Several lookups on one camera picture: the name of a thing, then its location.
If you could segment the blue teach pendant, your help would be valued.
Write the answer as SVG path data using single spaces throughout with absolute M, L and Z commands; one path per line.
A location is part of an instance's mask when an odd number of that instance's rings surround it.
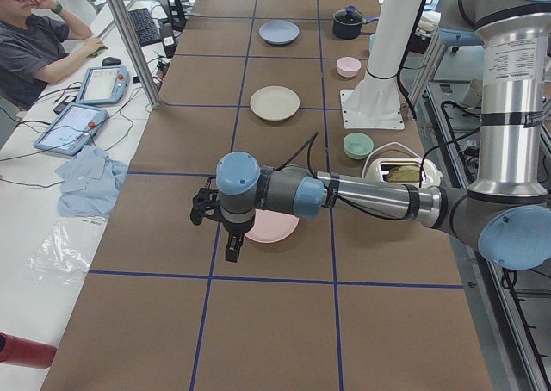
M 105 109 L 82 103 L 69 104 L 34 142 L 34 148 L 74 156 L 89 144 L 108 118 Z
M 76 102 L 88 105 L 116 104 L 128 86 L 128 70 L 124 65 L 89 68 L 77 93 Z

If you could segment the light blue shirt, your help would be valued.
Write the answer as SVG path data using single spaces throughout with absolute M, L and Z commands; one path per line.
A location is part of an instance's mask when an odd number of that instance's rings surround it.
M 64 180 L 57 209 L 60 216 L 109 217 L 115 207 L 128 166 L 107 152 L 86 145 L 55 172 Z

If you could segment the cream plate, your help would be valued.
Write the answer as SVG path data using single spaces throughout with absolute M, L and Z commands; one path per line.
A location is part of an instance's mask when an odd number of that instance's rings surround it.
M 296 113 L 300 106 L 298 95 L 283 86 L 266 86 L 250 99 L 253 113 L 265 121 L 284 121 Z

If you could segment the dark blue pot with lid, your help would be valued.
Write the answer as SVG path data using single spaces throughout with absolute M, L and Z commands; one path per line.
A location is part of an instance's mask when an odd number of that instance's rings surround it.
M 377 22 L 379 16 L 365 17 L 354 5 L 346 6 L 333 14 L 332 33 L 341 40 L 354 40 L 362 33 L 362 27 Z

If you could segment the red cylinder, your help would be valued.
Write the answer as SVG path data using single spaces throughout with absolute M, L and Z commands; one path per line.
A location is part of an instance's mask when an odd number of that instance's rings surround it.
M 1 362 L 35 369 L 51 366 L 57 348 L 26 338 L 1 333 Z

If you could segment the white toaster with bread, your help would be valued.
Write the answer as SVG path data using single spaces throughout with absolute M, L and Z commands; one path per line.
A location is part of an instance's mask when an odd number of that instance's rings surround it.
M 371 182 L 439 186 L 443 173 L 429 159 L 409 147 L 390 142 L 375 148 L 366 158 L 361 178 Z

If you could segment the far blue teach pendant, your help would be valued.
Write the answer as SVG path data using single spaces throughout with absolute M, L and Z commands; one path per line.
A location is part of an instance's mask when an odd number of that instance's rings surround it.
M 88 105 L 116 104 L 128 86 L 128 70 L 124 65 L 89 68 L 77 93 L 76 102 Z

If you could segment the near blue teach pendant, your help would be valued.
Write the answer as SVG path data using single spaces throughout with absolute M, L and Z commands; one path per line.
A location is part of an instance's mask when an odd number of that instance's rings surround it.
M 69 104 L 34 142 L 34 148 L 74 156 L 89 144 L 108 118 L 105 109 L 82 103 Z

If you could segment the seated person in grey shirt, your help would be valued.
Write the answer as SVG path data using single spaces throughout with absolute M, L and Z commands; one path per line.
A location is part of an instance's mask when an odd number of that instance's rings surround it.
M 49 84 L 104 48 L 90 27 L 56 0 L 1 0 L 1 95 L 30 109 Z

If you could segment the black computer mouse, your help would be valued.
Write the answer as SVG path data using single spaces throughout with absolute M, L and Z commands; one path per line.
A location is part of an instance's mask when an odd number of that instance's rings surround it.
M 116 66 L 120 64 L 121 60 L 115 57 L 106 57 L 102 60 L 102 66 Z

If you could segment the pink plate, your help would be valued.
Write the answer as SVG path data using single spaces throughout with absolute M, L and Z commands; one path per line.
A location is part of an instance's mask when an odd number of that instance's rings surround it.
M 293 233 L 299 221 L 291 214 L 257 209 L 253 228 L 245 236 L 258 243 L 279 242 Z

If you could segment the black keyboard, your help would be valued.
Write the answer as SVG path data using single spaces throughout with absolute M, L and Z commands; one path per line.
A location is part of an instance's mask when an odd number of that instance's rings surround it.
M 158 27 L 147 8 L 129 10 L 128 18 L 142 47 L 153 45 L 161 41 Z

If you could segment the black box with label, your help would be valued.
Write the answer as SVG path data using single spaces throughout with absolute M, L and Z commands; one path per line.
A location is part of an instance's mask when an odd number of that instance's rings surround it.
M 164 55 L 167 58 L 172 58 L 176 51 L 176 38 L 172 26 L 165 23 L 159 28 L 159 34 L 164 48 Z

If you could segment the blue plate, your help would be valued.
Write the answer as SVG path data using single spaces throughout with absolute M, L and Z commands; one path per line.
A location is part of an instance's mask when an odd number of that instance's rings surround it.
M 300 35 L 299 27 L 285 20 L 273 20 L 264 23 L 258 30 L 259 36 L 266 43 L 284 46 L 294 42 Z

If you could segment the green bowl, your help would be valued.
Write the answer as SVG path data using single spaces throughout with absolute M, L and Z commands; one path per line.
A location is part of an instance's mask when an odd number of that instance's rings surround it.
M 354 160 L 365 159 L 373 150 L 374 142 L 365 133 L 348 133 L 343 140 L 344 153 Z

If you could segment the clear plastic bag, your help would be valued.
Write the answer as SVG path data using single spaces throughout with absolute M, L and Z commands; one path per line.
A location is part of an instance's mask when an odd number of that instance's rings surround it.
M 102 217 L 59 218 L 30 255 L 23 275 L 30 281 L 51 285 L 81 283 L 88 274 L 107 222 Z

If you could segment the aluminium frame post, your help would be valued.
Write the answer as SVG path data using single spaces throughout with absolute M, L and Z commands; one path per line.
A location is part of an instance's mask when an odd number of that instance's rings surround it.
M 157 109 L 160 105 L 160 96 L 152 80 L 138 37 L 128 17 L 126 5 L 123 0 L 107 0 L 107 3 L 150 106 L 152 109 Z

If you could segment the pink bowl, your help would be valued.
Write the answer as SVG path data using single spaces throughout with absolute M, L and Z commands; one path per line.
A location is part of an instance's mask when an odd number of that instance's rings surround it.
M 362 69 L 362 63 L 354 57 L 342 57 L 337 60 L 337 73 L 344 78 L 353 78 Z

